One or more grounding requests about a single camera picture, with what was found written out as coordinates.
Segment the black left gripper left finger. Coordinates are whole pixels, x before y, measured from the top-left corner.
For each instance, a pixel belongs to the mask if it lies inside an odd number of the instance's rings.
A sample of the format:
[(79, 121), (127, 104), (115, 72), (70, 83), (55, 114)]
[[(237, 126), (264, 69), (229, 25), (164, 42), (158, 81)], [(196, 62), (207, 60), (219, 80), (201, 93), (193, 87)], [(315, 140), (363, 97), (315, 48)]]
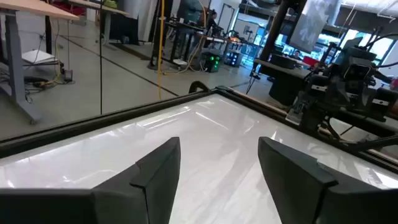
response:
[(172, 137), (95, 187), (98, 223), (168, 223), (180, 177), (180, 138)]

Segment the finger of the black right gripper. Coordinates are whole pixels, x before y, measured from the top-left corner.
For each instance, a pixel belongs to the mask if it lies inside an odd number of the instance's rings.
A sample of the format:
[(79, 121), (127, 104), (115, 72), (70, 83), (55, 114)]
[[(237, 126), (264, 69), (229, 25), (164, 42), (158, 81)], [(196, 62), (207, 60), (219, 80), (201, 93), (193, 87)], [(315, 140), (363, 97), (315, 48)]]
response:
[(371, 117), (384, 117), (397, 101), (397, 92), (386, 88), (369, 89), (368, 108)]
[(328, 101), (331, 93), (330, 79), (321, 75), (312, 76), (306, 86), (306, 97), (310, 105)]

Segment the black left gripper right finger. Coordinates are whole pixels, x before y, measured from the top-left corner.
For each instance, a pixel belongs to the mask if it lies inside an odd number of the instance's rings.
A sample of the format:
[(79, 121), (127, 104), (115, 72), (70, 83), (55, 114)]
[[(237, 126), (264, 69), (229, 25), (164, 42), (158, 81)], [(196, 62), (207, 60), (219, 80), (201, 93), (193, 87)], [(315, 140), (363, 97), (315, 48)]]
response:
[(305, 153), (268, 137), (258, 158), (282, 223), (374, 223), (374, 190)]

